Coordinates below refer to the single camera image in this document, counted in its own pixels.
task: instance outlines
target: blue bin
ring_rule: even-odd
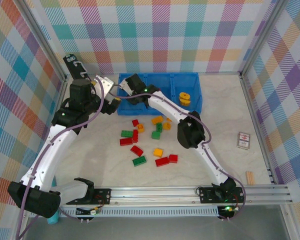
[[[118,83],[130,77],[133,73],[120,73]],[[197,111],[199,114],[202,109],[202,93],[199,82],[199,75],[195,72],[173,72],[173,73],[138,73],[140,79],[148,86],[153,84],[160,88],[163,94],[180,107],[189,112]],[[185,92],[190,94],[191,104],[188,107],[180,105],[179,94]],[[117,91],[118,96],[127,96],[127,93],[120,88]],[[136,116],[136,115],[162,115],[158,110],[152,107],[146,108],[144,104],[132,105],[126,99],[123,99],[119,108],[118,115]]]

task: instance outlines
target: plaid wall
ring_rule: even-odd
[[[12,0],[0,0],[0,240],[16,206],[7,188],[44,142],[61,82]]]
[[[256,32],[255,32],[255,34],[254,34],[254,36],[252,38],[252,41],[250,42],[250,45],[249,45],[247,51],[244,54],[244,57],[243,57],[243,60],[242,60],[242,62],[240,64],[238,72],[242,72],[242,70],[244,69],[244,66],[245,66],[246,62],[247,62],[247,60],[250,57],[250,53],[251,53],[252,49],[255,47],[256,43],[258,42],[259,36],[260,36],[261,32],[264,30],[264,28],[266,26],[266,23],[267,23],[267,20],[269,19],[272,11],[274,10],[277,1],[278,0],[271,0],[271,3],[270,3],[268,9],[266,10],[266,12],[264,14],[264,16],[262,18],[262,21],[261,21],[258,29],[256,30]]]
[[[300,222],[300,0],[290,0],[246,84],[280,184]]]
[[[27,0],[60,62],[90,73],[237,72],[271,0]],[[260,11],[265,5],[270,10]]]

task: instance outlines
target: wooden block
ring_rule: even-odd
[[[252,171],[246,171],[245,177],[248,185],[256,185],[255,176]]]

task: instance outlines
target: white robotic arm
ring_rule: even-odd
[[[69,66],[68,68],[72,76],[75,77],[77,72],[73,73]],[[42,155],[43,149],[47,145],[50,145],[44,155],[41,156],[41,161],[38,163],[36,172],[32,175],[39,157],[37,157],[31,168],[21,178],[20,182],[11,182],[8,187],[9,194],[19,208],[21,207],[26,186],[30,183],[30,179],[32,179],[32,182],[30,183],[24,209],[46,218],[53,216],[58,207],[63,204],[76,199],[84,199],[88,202],[93,197],[93,182],[83,178],[75,178],[74,181],[65,185],[51,187],[60,161],[65,151],[67,151],[68,147],[79,134],[81,127],[63,132],[53,143],[50,141],[60,132],[64,131],[64,129],[87,122],[89,115],[95,112],[101,105],[100,89],[103,88],[104,97],[106,97],[114,85],[108,78],[101,78],[101,83],[102,86],[98,83],[92,86],[91,81],[81,76],[81,79],[75,80],[71,84],[70,98],[66,99],[55,113],[52,120],[53,126],[50,128],[47,140],[38,155]],[[120,87],[130,96],[127,98],[133,99],[132,104],[144,103],[146,106],[157,109],[177,124],[179,143],[186,149],[192,148],[208,168],[210,179],[213,182],[212,186],[215,188],[215,195],[220,200],[227,198],[236,187],[236,183],[220,167],[208,144],[205,142],[204,128],[193,118],[195,116],[199,119],[199,114],[197,112],[187,112],[179,107],[164,96],[155,86],[150,85],[146,87],[136,74],[125,79],[120,84]],[[111,103],[105,99],[101,112],[110,115],[117,110],[119,103],[120,101],[117,99],[113,99]]]
[[[185,109],[179,107],[178,105],[176,105],[170,99],[168,99],[161,91],[156,91],[154,94],[156,96],[159,96],[161,99],[158,98],[158,97],[155,97],[155,96],[151,96],[148,99],[148,103],[149,103],[150,107],[160,111],[162,114],[164,114],[169,119],[171,119],[175,124],[178,124],[180,122],[180,120],[184,120],[187,117],[186,115],[180,113],[180,112],[186,113],[187,111]],[[198,144],[198,147],[197,148],[192,148],[192,150],[196,152],[198,158],[200,158],[202,160],[202,162],[205,164],[205,166],[207,167],[209,177],[212,180],[212,182],[215,185],[223,184],[228,179],[228,177],[225,174],[221,173],[213,165],[213,163],[209,159],[209,157],[208,157],[207,153],[205,152],[205,150],[208,152],[208,154],[212,158],[213,162],[217,166],[220,166],[220,164],[218,163],[216,157],[211,152],[208,144],[204,144],[204,142],[205,141],[202,140]]]

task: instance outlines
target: white table surface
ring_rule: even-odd
[[[118,75],[106,75],[114,82]],[[222,167],[247,183],[246,171],[254,173],[255,183],[270,184],[247,103],[236,75],[200,75],[203,95],[201,120],[212,133],[209,144]],[[100,114],[88,128],[82,129],[58,167],[58,185],[80,177],[102,187],[154,187],[210,185],[202,160],[177,141],[177,126],[163,130],[160,140],[151,138],[153,116],[118,116]],[[120,146],[121,130],[132,130],[132,120],[144,124],[136,144],[144,150],[147,163],[134,167],[137,158],[132,145]],[[238,132],[251,134],[250,149],[237,148]],[[163,156],[178,155],[178,163],[156,167],[153,150],[163,149]]]

